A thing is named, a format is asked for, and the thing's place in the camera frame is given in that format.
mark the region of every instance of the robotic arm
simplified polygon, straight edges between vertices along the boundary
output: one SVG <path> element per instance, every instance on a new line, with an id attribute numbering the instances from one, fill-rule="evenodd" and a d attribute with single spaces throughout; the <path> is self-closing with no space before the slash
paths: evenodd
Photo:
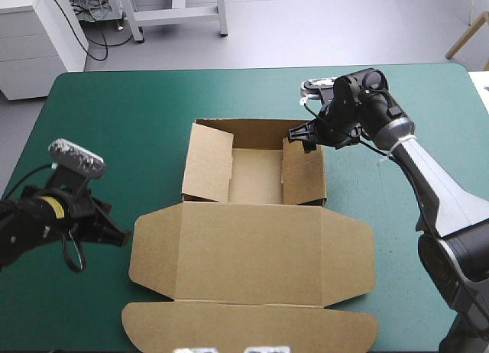
<path id="1" fill-rule="evenodd" d="M 32 248 L 61 241 L 66 265 L 80 272 L 86 267 L 82 242 L 122 246 L 129 239 L 108 216 L 111 206 L 88 187 L 105 174 L 104 160 L 65 139 L 55 140 L 49 152 L 57 165 L 46 186 L 26 186 L 20 199 L 0 201 L 0 270 Z"/>
<path id="2" fill-rule="evenodd" d="M 450 309 L 458 315 L 441 353 L 489 349 L 489 202 L 464 191 L 418 143 L 415 125 L 390 95 L 380 70 L 366 69 L 301 85 L 301 104 L 322 103 L 316 118 L 290 130 L 306 151 L 373 141 L 406 175 L 419 205 L 418 252 Z"/>

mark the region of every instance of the green table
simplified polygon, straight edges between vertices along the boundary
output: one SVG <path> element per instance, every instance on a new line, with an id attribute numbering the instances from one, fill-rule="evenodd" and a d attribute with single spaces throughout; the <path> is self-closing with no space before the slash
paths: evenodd
<path id="1" fill-rule="evenodd" d="M 466 190 L 489 198 L 489 115 L 459 65 L 379 66 L 390 91 L 418 125 L 417 136 Z M 66 138 L 104 157 L 92 182 L 113 204 L 119 225 L 180 201 L 190 125 L 195 118 L 310 118 L 300 82 L 359 66 L 256 70 L 63 74 L 54 84 L 10 186 L 49 163 L 47 145 Z M 374 314 L 373 350 L 436 350 L 450 311 L 417 255 L 416 200 L 401 171 L 362 146 L 326 149 L 327 207 L 375 231 L 374 292 L 333 306 Z M 32 183 L 42 184 L 47 173 Z M 89 267 L 68 270 L 59 244 L 37 248 L 0 274 L 0 350 L 134 350 L 121 325 L 131 301 L 162 296 L 128 278 L 131 246 L 87 245 Z"/>

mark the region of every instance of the white drawer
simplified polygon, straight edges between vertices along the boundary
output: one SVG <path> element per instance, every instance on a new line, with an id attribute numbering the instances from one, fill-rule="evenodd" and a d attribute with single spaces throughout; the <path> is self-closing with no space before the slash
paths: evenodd
<path id="1" fill-rule="evenodd" d="M 0 14 L 0 38 L 45 33 L 46 30 L 34 11 Z"/>
<path id="2" fill-rule="evenodd" d="M 59 57 L 0 62 L 0 90 L 7 99 L 29 99 L 49 94 L 54 80 L 66 69 Z"/>
<path id="3" fill-rule="evenodd" d="M 55 57 L 57 54 L 47 34 L 0 38 L 0 61 Z"/>

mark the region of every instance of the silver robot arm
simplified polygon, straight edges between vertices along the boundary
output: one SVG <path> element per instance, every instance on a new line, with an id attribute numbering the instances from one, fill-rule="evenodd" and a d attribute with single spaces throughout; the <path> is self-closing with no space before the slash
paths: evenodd
<path id="1" fill-rule="evenodd" d="M 301 93 L 308 110 L 308 99 L 321 100 L 322 107 L 316 119 L 290 130 L 290 140 L 302 141 L 306 151 L 316 144 L 365 144 L 399 165 L 409 180 L 420 211 L 416 230 L 423 231 L 419 257 L 458 313 L 439 351 L 489 351 L 489 202 L 464 191 L 419 144 L 414 123 L 390 95 L 381 71 L 311 79 Z"/>

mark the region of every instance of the cardboard box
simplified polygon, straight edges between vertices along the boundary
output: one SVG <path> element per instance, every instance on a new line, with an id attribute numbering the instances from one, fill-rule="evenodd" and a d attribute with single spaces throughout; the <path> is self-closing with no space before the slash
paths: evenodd
<path id="1" fill-rule="evenodd" d="M 322 151 L 304 154 L 284 140 L 301 123 L 193 125 L 183 180 L 192 201 L 143 215 L 134 227 L 130 278 L 174 299 L 124 308 L 139 350 L 371 347 L 373 316 L 323 307 L 374 287 L 372 230 L 322 207 L 283 205 L 320 204 L 326 195 Z"/>
<path id="2" fill-rule="evenodd" d="M 372 238 L 363 222 L 315 206 L 185 202 L 143 215 L 130 278 L 175 302 L 130 303 L 125 331 L 144 352 L 365 352 L 375 318 L 322 307 L 374 287 Z"/>
<path id="3" fill-rule="evenodd" d="M 184 201 L 321 206 L 324 152 L 304 153 L 288 131 L 305 121 L 198 119 L 183 175 Z"/>

